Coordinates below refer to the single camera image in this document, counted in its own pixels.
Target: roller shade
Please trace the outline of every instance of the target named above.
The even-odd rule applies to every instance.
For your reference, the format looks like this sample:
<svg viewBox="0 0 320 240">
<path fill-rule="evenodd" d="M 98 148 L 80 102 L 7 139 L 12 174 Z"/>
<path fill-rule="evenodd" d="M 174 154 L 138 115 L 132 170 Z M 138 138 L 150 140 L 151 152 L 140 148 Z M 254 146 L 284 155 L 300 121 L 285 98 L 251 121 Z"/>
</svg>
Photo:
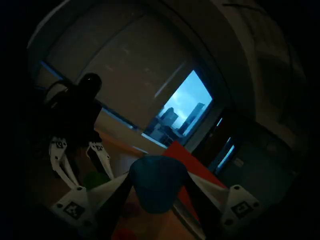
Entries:
<svg viewBox="0 0 320 240">
<path fill-rule="evenodd" d="M 100 48 L 142 14 L 130 4 L 94 6 L 65 30 L 46 61 L 75 81 Z"/>
<path fill-rule="evenodd" d="M 71 25 L 46 61 L 74 82 L 97 73 L 97 98 L 141 129 L 193 70 L 188 51 L 156 17 L 129 4 L 100 4 Z"/>
<path fill-rule="evenodd" d="M 98 100 L 145 129 L 192 71 L 179 41 L 152 16 L 144 16 L 115 36 L 83 74 L 102 79 Z"/>
</svg>

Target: green object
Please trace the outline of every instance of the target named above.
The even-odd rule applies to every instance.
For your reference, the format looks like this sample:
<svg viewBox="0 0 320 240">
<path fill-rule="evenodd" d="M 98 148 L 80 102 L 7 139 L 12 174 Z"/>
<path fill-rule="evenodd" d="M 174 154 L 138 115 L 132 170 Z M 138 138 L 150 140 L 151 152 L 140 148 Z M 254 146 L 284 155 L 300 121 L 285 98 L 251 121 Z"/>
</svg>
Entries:
<svg viewBox="0 0 320 240">
<path fill-rule="evenodd" d="M 107 174 L 90 172 L 84 177 L 83 184 L 87 190 L 91 190 L 109 181 L 110 178 Z"/>
</svg>

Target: window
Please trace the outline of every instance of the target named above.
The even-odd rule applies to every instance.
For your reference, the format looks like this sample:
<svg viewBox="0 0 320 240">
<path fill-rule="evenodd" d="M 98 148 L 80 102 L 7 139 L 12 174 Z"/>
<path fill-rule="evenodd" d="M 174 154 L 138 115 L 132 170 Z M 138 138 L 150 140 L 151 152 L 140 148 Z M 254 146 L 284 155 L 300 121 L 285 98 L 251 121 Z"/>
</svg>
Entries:
<svg viewBox="0 0 320 240">
<path fill-rule="evenodd" d="M 208 170 L 217 175 L 224 165 L 233 157 L 234 148 L 234 141 L 230 137 L 212 163 L 208 166 Z"/>
<path fill-rule="evenodd" d="M 206 87 L 192 71 L 142 135 L 165 146 L 174 140 L 185 142 L 211 102 Z"/>
<path fill-rule="evenodd" d="M 221 121 L 222 121 L 222 118 L 220 118 L 220 120 L 218 121 L 217 126 L 219 126 L 219 124 L 221 123 Z"/>
</svg>

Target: wall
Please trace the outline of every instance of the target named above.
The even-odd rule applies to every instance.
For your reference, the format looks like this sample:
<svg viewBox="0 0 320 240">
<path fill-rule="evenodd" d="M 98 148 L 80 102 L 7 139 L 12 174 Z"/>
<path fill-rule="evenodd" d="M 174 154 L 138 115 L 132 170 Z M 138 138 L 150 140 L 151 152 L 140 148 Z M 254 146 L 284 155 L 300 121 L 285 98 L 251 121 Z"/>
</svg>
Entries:
<svg viewBox="0 0 320 240">
<path fill-rule="evenodd" d="M 210 1 L 230 23 L 244 49 L 254 88 L 255 120 L 290 147 L 297 147 L 305 134 L 309 104 L 302 90 L 304 72 L 290 40 L 254 0 Z"/>
<path fill-rule="evenodd" d="M 238 167 L 234 160 L 239 158 L 243 166 Z M 230 187 L 239 184 L 255 196 L 265 207 L 280 202 L 290 187 L 294 175 L 286 161 L 274 157 L 262 148 L 245 142 L 234 158 L 230 160 L 218 175 L 218 179 Z"/>
<path fill-rule="evenodd" d="M 69 5 L 56 14 L 63 17 L 61 11 L 71 10 Z M 55 16 L 47 24 L 64 27 L 62 34 L 54 32 L 55 42 L 49 45 L 44 32 L 50 33 L 44 25 L 30 43 L 30 60 L 39 54 L 37 44 L 43 41 L 42 45 L 48 44 L 42 51 L 44 60 L 61 75 L 78 82 L 86 72 L 98 73 L 103 84 L 97 98 L 141 129 L 195 68 L 174 35 L 137 5 L 99 4 L 67 26 L 59 20 Z M 37 74 L 36 83 L 45 88 L 57 80 L 42 66 Z M 105 112 L 100 113 L 96 127 L 150 154 L 165 150 L 142 137 L 141 130 L 129 129 Z"/>
<path fill-rule="evenodd" d="M 44 26 L 44 30 L 39 32 L 39 36 L 35 37 L 34 44 L 30 44 L 29 51 L 37 53 L 32 54 L 34 65 L 30 67 L 30 71 L 33 74 L 37 74 L 36 60 L 45 58 L 59 68 L 63 74 L 77 80 L 82 74 L 82 71 L 77 74 L 78 69 L 84 70 L 88 66 L 88 63 L 83 61 L 84 58 L 79 53 L 81 52 L 88 57 L 91 52 L 97 51 L 98 46 L 108 41 L 112 32 L 121 32 L 128 24 L 130 25 L 140 18 L 142 12 L 145 11 L 128 5 L 125 7 L 124 13 L 121 14 L 122 10 L 120 11 L 116 4 L 111 4 L 108 7 L 101 7 L 106 11 L 110 11 L 109 8 L 112 7 L 110 14 L 99 14 L 100 9 L 91 4 L 88 4 L 86 9 L 74 6 L 74 4 L 73 1 L 66 4 L 63 10 L 57 12 L 48 21 L 48 26 L 51 28 L 55 23 L 57 25 L 54 29 L 63 26 L 60 31 L 51 32 L 50 28 Z M 206 87 L 213 93 L 216 106 L 220 106 L 220 108 L 225 106 L 236 107 L 245 115 L 254 118 L 254 91 L 248 62 L 241 43 L 223 14 L 209 1 L 203 1 L 199 4 L 187 1 L 184 5 L 181 5 L 177 1 L 168 0 L 166 4 L 167 6 L 159 1 L 148 1 L 149 8 L 147 8 L 147 11 L 154 11 L 159 20 L 163 21 L 168 29 L 175 31 L 183 44 L 190 47 L 192 56 L 199 62 L 203 70 L 203 76 L 201 77 L 205 80 Z M 66 21 L 67 23 L 61 22 L 61 18 L 70 19 L 67 14 L 68 11 L 72 11 L 72 14 L 77 17 L 74 17 L 73 22 L 69 20 Z M 84 18 L 78 18 L 84 12 Z M 99 21 L 100 25 L 89 24 L 86 27 L 83 26 L 84 23 L 92 21 Z M 103 27 L 103 23 L 106 22 L 112 22 L 112 24 L 108 24 L 107 28 Z M 204 22 L 210 23 L 211 31 L 207 31 L 205 27 L 207 24 L 203 24 Z M 78 29 L 80 28 L 84 28 L 87 34 L 79 35 Z M 71 44 L 74 39 L 78 39 L 77 44 Z M 39 43 L 42 43 L 42 48 L 37 47 Z M 195 147 L 197 142 L 200 141 L 199 138 L 205 135 L 205 131 L 216 120 L 217 114 L 209 114 L 208 116 L 211 117 L 205 120 L 203 127 L 200 127 L 201 130 L 193 135 L 194 139 L 190 140 L 188 148 Z M 121 136 L 125 140 L 125 132 L 128 129 L 112 125 L 111 121 L 109 123 L 109 125 L 104 126 L 106 131 L 112 132 L 118 128 L 118 131 L 123 133 Z"/>
</svg>

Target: skyscraper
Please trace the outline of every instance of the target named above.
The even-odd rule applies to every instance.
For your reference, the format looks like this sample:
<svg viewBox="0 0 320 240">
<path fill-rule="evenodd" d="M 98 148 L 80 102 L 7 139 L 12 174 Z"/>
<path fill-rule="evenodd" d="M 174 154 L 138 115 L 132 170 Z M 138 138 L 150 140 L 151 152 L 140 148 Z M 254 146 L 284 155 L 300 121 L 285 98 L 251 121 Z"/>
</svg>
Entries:
<svg viewBox="0 0 320 240">
<path fill-rule="evenodd" d="M 166 112 L 160 117 L 160 119 L 162 120 L 162 124 L 164 126 L 169 126 L 171 127 L 172 124 L 174 123 L 175 120 L 177 120 L 178 115 L 176 113 L 174 113 L 173 108 L 168 108 L 168 110 L 166 110 Z"/>
<path fill-rule="evenodd" d="M 198 103 L 196 107 L 192 110 L 188 118 L 184 121 L 182 126 L 179 128 L 178 132 L 180 134 L 183 134 L 188 126 L 193 122 L 193 120 L 197 117 L 197 115 L 200 113 L 201 109 L 203 108 L 204 104 L 203 103 Z"/>
</svg>

